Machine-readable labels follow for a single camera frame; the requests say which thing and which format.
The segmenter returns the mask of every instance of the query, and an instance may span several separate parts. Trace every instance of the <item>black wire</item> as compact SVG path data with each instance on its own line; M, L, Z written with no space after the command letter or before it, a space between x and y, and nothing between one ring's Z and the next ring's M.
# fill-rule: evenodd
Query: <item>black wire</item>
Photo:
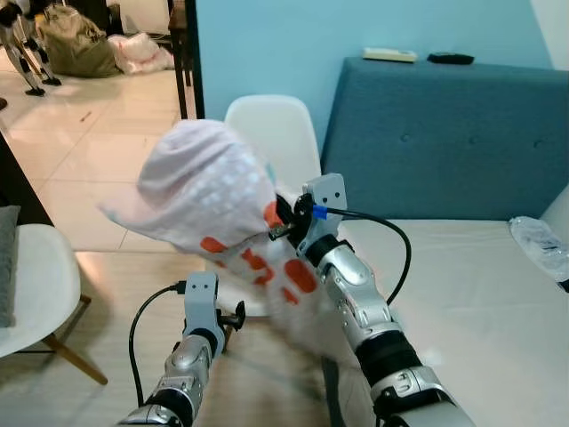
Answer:
M153 302L161 294L165 294L169 291L175 291L176 285L167 286L164 289L160 289L158 292L150 296L139 308L136 316L132 320L131 332L128 335L128 357L131 361L132 376L134 377L134 387L136 387L136 400L138 406L141 407L144 404L144 397L142 396L142 384L140 384L139 369L136 366L136 358L134 357L134 331L136 330L136 325L139 323L139 317L142 312L148 307L148 305Z
M407 278L407 273L409 272L409 267L411 265L411 242L409 241L409 238L407 237L405 232L403 230L401 230L393 222L389 222L388 220L384 220L383 218L380 218L379 216L370 215L368 213L344 211L342 209L334 209L332 207L327 207L327 211L330 214L339 214L339 215L343 215L343 216L349 216L352 218L358 218L361 220L369 220L369 221L378 222L379 224L385 225L386 227L394 230L403 239L403 241L405 243L405 265L403 266L403 271L401 272L401 278L399 278L399 281L397 282L395 289L393 289L393 292L391 293L391 295L387 299L387 303L388 303L388 305L390 305L393 302L393 300L395 300L397 294L399 294L399 291L401 290L401 287L403 286L403 283L405 282L405 279Z

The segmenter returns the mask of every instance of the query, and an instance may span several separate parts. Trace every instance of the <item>white fabric with orange pattern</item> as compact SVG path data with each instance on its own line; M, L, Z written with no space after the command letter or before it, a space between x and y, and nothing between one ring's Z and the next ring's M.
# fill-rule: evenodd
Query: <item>white fabric with orange pattern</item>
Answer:
M311 267L286 239L268 238L269 226L280 222L269 168L222 122L182 120L154 147L136 185L101 210L262 288L270 317L294 342L356 367Z

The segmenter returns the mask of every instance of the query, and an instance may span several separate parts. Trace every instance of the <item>white sofa cushion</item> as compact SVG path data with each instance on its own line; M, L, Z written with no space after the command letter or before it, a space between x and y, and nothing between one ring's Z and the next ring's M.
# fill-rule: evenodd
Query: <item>white sofa cushion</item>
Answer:
M409 341L476 425L566 425L567 294L542 273L506 222L396 221L409 236L409 277L393 303ZM404 246L391 230L344 222L356 250L393 289ZM347 426L370 425L369 387L341 371Z

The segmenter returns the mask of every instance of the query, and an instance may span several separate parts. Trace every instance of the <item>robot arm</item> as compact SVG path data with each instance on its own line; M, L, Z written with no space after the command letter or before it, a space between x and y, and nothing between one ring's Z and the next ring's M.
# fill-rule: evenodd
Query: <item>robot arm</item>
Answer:
M235 316L221 316L215 309L215 273L193 273L186 283L183 339L165 361L164 375L150 398L118 425L191 426L202 403L212 361L223 351L225 334L221 325L235 329L243 325L242 302Z
M315 201L345 209L341 175L328 174L305 184L294 214L279 212L289 223L273 230L271 238L288 235L297 255L316 268L372 388L378 425L473 427L391 317L372 270L348 242L336 239L341 216L326 214Z

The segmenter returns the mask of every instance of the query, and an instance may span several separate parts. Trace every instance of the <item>gray cushion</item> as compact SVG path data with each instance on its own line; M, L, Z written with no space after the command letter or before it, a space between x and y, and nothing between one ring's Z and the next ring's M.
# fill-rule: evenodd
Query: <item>gray cushion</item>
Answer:
M19 213L19 206L0 207L0 327L8 327L12 322L12 258Z
M539 218L569 181L569 75L348 59L323 170L388 218Z

